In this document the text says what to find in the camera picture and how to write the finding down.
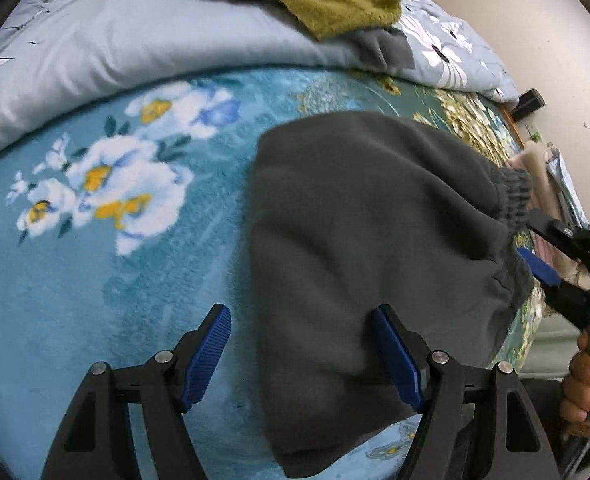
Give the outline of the person right hand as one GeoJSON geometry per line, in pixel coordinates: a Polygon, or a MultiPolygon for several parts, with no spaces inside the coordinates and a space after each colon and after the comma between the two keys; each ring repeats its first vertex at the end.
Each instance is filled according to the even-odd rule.
{"type": "Polygon", "coordinates": [[[590,354],[587,352],[589,334],[578,337],[578,352],[569,363],[568,375],[562,382],[563,400],[560,404],[562,430],[560,435],[590,439],[590,354]]]}

